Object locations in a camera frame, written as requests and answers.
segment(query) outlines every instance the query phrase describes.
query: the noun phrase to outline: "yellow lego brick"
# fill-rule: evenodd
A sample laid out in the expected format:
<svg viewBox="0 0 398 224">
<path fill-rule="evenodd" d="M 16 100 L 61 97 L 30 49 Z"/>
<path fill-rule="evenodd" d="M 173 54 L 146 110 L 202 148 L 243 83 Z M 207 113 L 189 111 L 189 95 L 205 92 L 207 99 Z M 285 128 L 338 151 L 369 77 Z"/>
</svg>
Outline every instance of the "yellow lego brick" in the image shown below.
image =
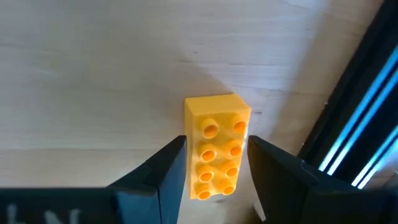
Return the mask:
<svg viewBox="0 0 398 224">
<path fill-rule="evenodd" d="M 235 94 L 185 99 L 191 199 L 235 191 L 250 112 Z"/>
</svg>

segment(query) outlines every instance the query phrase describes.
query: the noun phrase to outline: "wooden surface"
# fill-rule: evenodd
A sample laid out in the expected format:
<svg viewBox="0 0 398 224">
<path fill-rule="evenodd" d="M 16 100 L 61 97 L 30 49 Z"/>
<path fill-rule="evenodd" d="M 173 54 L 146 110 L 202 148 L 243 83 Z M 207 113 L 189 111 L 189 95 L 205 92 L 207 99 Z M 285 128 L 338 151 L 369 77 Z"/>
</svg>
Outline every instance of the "wooden surface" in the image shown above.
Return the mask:
<svg viewBox="0 0 398 224">
<path fill-rule="evenodd" d="M 105 186 L 183 133 L 189 96 L 240 94 L 297 154 L 380 3 L 0 1 L 0 185 Z M 180 223 L 242 223 L 255 196 L 244 158 Z"/>
</svg>

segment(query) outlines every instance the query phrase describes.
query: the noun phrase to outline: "light wood tabletop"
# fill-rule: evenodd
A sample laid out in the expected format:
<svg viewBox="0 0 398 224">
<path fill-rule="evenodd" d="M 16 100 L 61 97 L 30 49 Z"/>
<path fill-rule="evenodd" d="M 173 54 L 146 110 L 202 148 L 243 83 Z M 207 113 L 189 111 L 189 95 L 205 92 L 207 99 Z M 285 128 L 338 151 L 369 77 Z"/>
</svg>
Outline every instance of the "light wood tabletop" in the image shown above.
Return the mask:
<svg viewBox="0 0 398 224">
<path fill-rule="evenodd" d="M 186 97 L 239 94 L 297 154 L 381 0 L 0 2 L 0 185 L 106 186 L 183 134 Z M 180 223 L 243 223 L 238 188 Z"/>
</svg>

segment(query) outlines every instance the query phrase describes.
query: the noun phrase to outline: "lego stud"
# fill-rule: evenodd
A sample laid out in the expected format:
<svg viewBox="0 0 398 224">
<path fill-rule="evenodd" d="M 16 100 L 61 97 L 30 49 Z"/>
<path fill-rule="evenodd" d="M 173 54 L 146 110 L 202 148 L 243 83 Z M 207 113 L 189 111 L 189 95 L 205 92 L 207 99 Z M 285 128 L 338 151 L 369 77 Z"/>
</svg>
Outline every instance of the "lego stud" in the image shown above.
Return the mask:
<svg viewBox="0 0 398 224">
<path fill-rule="evenodd" d="M 208 165 L 198 165 L 196 168 L 196 172 L 199 181 L 202 183 L 209 182 L 214 177 L 213 168 Z"/>
<path fill-rule="evenodd" d="M 200 129 L 202 131 L 202 135 L 205 139 L 212 139 L 217 136 L 218 131 L 218 124 L 215 120 L 206 118 L 200 124 Z"/>
<path fill-rule="evenodd" d="M 235 191 L 235 186 L 228 179 L 221 179 L 215 181 L 213 184 L 217 191 L 223 195 L 230 195 Z"/>
<path fill-rule="evenodd" d="M 198 184 L 195 187 L 195 193 L 199 200 L 206 200 L 210 198 L 210 186 L 208 184 Z"/>
<path fill-rule="evenodd" d="M 242 119 L 242 117 L 240 116 L 234 116 L 232 118 L 232 130 L 236 133 L 236 134 L 244 134 L 244 132 L 246 131 L 246 122 Z"/>
<path fill-rule="evenodd" d="M 212 144 L 204 144 L 198 148 L 198 155 L 203 162 L 210 162 L 217 155 L 217 147 Z"/>
<path fill-rule="evenodd" d="M 226 177 L 233 177 L 239 172 L 238 167 L 234 163 L 234 161 L 228 161 L 221 165 L 221 171 Z"/>
<path fill-rule="evenodd" d="M 242 154 L 242 141 L 240 140 L 232 140 L 225 146 L 225 151 L 230 156 L 239 156 Z"/>
</svg>

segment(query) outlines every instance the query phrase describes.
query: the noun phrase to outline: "toy brick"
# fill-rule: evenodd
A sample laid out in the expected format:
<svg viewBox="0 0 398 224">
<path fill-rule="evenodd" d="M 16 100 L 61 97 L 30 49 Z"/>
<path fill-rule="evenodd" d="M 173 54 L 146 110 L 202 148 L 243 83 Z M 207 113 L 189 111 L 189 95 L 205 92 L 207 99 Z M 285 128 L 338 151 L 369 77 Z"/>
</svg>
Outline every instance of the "toy brick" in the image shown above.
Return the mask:
<svg viewBox="0 0 398 224">
<path fill-rule="evenodd" d="M 250 112 L 235 94 L 185 99 L 191 199 L 235 191 Z"/>
</svg>

